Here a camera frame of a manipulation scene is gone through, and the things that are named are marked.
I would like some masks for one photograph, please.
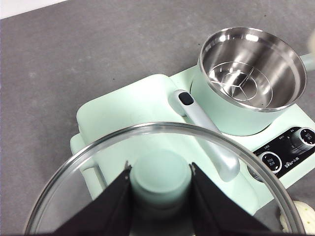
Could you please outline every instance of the mint green pot exterior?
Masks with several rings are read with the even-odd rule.
[[[219,130],[230,135],[256,134],[286,110],[260,112],[231,104],[210,88],[200,70],[193,77],[191,94]]]

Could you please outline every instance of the stainless steel pot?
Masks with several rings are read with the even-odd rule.
[[[267,127],[306,86],[300,57],[279,38],[252,28],[223,29],[202,46],[191,93],[218,126],[232,135]]]

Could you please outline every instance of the glass lid rim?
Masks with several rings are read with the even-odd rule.
[[[139,134],[143,134],[142,131],[149,131],[149,134],[157,134],[157,133],[178,133],[178,134],[186,134],[191,136],[201,136],[203,139],[213,142],[213,139],[217,139],[223,141],[224,143],[228,144],[229,147],[227,149],[237,149],[247,159],[243,159],[244,156],[239,156],[239,158],[245,162],[247,166],[253,168],[259,175],[261,175],[264,184],[268,187],[269,191],[272,193],[274,199],[277,201],[277,205],[280,207],[281,211],[284,213],[286,218],[287,224],[293,233],[300,233],[305,234],[305,230],[299,217],[298,211],[290,198],[289,194],[287,193],[286,189],[279,181],[279,179],[265,166],[261,163],[258,158],[255,158],[255,155],[239,144],[238,142],[232,140],[229,137],[224,136],[223,134],[202,128],[200,126],[187,124],[187,123],[179,123],[179,122],[148,122],[137,124],[133,126],[129,126],[118,131],[112,132],[108,135],[105,135],[98,140],[92,142],[91,144],[87,145],[85,148],[74,154],[70,157],[67,161],[65,161],[61,167],[54,173],[54,175],[50,178],[47,182],[41,193],[39,194],[30,214],[26,221],[25,225],[25,234],[35,233],[34,226],[36,229],[40,223],[41,216],[44,213],[47,203],[53,197],[53,194],[58,189],[59,185],[56,183],[60,180],[60,177],[65,174],[66,171],[72,167],[72,164],[77,164],[81,157],[84,157],[85,154],[92,151],[94,148],[101,146],[101,144],[105,144],[106,142],[109,143],[109,140],[112,138],[123,137],[123,135],[129,134],[129,136],[123,138],[122,140],[128,139],[133,136],[137,136]],[[109,146],[118,143],[122,140],[118,140],[110,144]]]

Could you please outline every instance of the pot lip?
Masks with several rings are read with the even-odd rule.
[[[221,91],[219,91],[214,85],[213,83],[211,83],[209,81],[209,77],[207,76],[207,73],[203,67],[203,64],[200,63],[201,59],[202,59],[202,52],[204,51],[207,43],[209,40],[211,40],[216,34],[220,33],[220,32],[224,32],[227,30],[233,30],[233,29],[246,29],[246,30],[254,30],[254,31],[258,31],[258,32],[263,32],[271,37],[275,37],[276,39],[278,39],[279,41],[281,41],[282,43],[284,43],[289,49],[291,49],[291,51],[296,55],[297,59],[300,61],[302,68],[303,68],[303,72],[304,72],[304,78],[305,78],[305,83],[304,83],[304,87],[302,89],[302,92],[300,93],[299,96],[297,96],[294,101],[284,105],[284,106],[280,106],[280,107],[274,107],[274,108],[259,108],[259,107],[254,107],[254,106],[250,106],[244,103],[240,103],[232,98],[230,98],[229,96],[227,96],[226,94],[222,93]],[[213,33],[210,37],[207,38],[207,40],[204,42],[204,44],[201,47],[200,53],[199,53],[199,57],[198,57],[198,65],[199,65],[199,69],[204,77],[204,79],[206,79],[206,82],[208,84],[208,86],[220,97],[222,97],[224,100],[226,100],[227,102],[236,105],[237,107],[240,108],[245,108],[247,110],[251,110],[251,111],[255,111],[255,112],[262,112],[262,113],[270,113],[270,112],[278,112],[281,110],[284,110],[290,106],[292,106],[293,104],[295,104],[295,102],[303,95],[305,89],[306,89],[306,85],[307,85],[307,73],[306,73],[306,69],[305,69],[305,65],[302,61],[302,59],[300,58],[300,56],[291,48],[290,45],[288,45],[286,42],[284,42],[282,39],[274,36],[273,34],[270,34],[268,32],[262,31],[261,29],[256,29],[256,28],[248,28],[248,27],[229,27],[229,28],[225,28],[225,29],[221,29],[215,33]]]

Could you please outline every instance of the metal rim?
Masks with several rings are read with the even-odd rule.
[[[240,159],[255,170],[258,176],[264,180],[264,183],[268,187],[269,191],[274,196],[275,200],[280,207],[280,210],[284,213],[289,230],[293,233],[304,234],[305,230],[302,221],[299,217],[297,209],[285,190],[281,182],[276,176],[268,169],[268,167],[261,163],[261,161],[248,149],[233,141],[232,139],[218,134],[214,131],[185,123],[176,122],[151,122],[139,125],[130,126],[111,134],[108,134],[95,142],[91,143],[77,154],[68,159],[52,176],[48,181],[43,191],[39,195],[25,226],[25,234],[34,234],[39,226],[40,219],[44,213],[45,207],[49,203],[49,200],[53,197],[58,186],[63,182],[61,177],[67,177],[73,170],[79,168],[79,165],[84,163],[91,156],[91,152],[97,151],[109,147],[115,143],[118,143],[126,138],[139,135],[139,134],[154,134],[154,133],[178,133],[194,135],[204,138],[210,142],[214,142],[222,146],[222,142],[225,147],[231,150],[241,151],[243,156]]]
[[[305,75],[305,84],[304,84],[304,87],[303,87],[303,90],[301,92],[301,94],[296,97],[296,99],[294,101],[292,101],[291,103],[287,104],[287,105],[284,105],[284,106],[281,106],[281,107],[276,107],[276,108],[258,108],[258,107],[253,107],[253,106],[250,106],[250,105],[247,105],[247,104],[243,104],[243,103],[240,103],[240,102],[237,102],[236,100],[234,99],[230,99],[230,97],[226,96],[225,94],[223,94],[222,92],[218,91],[217,88],[215,88],[213,86],[212,83],[209,83],[209,77],[207,76],[207,73],[203,67],[203,64],[201,63],[201,59],[202,59],[202,52],[204,50],[204,48],[206,47],[207,43],[209,40],[211,40],[216,34],[220,33],[220,32],[224,32],[224,31],[227,31],[227,30],[232,30],[232,29],[247,29],[247,30],[254,30],[254,31],[258,31],[258,32],[263,32],[271,37],[274,37],[276,39],[278,39],[279,41],[281,41],[283,44],[285,44],[294,54],[295,56],[297,57],[297,59],[300,61],[302,67],[303,67],[303,71],[304,71],[304,75]],[[209,87],[217,94],[219,95],[220,97],[222,97],[224,100],[228,101],[229,103],[233,104],[233,105],[236,105],[240,108],[245,108],[245,109],[248,109],[248,110],[252,110],[252,111],[256,111],[256,112],[262,112],[262,113],[269,113],[269,112],[276,112],[276,111],[281,111],[287,107],[290,107],[292,106],[295,101],[297,99],[299,99],[302,94],[304,93],[305,91],[305,88],[306,88],[306,84],[307,84],[307,73],[306,73],[306,69],[305,69],[305,65],[304,63],[302,62],[302,59],[299,57],[299,55],[297,55],[297,53],[290,47],[290,45],[288,45],[286,42],[284,42],[282,39],[274,36],[273,34],[270,34],[268,32],[265,32],[265,31],[262,31],[260,29],[255,29],[255,28],[247,28],[247,27],[230,27],[230,28],[225,28],[225,29],[221,29],[215,33],[213,33],[210,37],[207,38],[207,40],[204,42],[204,44],[202,45],[201,47],[201,50],[200,50],[200,53],[199,53],[199,58],[198,58],[198,65],[199,65],[199,69],[204,77],[204,79],[207,80],[207,84],[209,85]]]

